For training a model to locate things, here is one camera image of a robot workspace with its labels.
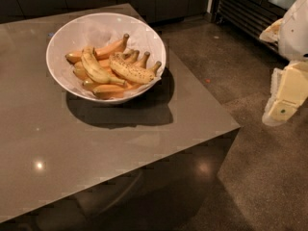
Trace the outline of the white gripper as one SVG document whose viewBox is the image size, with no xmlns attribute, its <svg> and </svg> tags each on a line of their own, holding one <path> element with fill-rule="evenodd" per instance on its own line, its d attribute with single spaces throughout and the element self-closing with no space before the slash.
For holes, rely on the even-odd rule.
<svg viewBox="0 0 308 231">
<path fill-rule="evenodd" d="M 296 0 L 280 18 L 259 36 L 278 42 L 278 52 L 290 63 L 271 75 L 270 98 L 262 121 L 268 126 L 286 123 L 308 98 L 308 0 Z"/>
</svg>

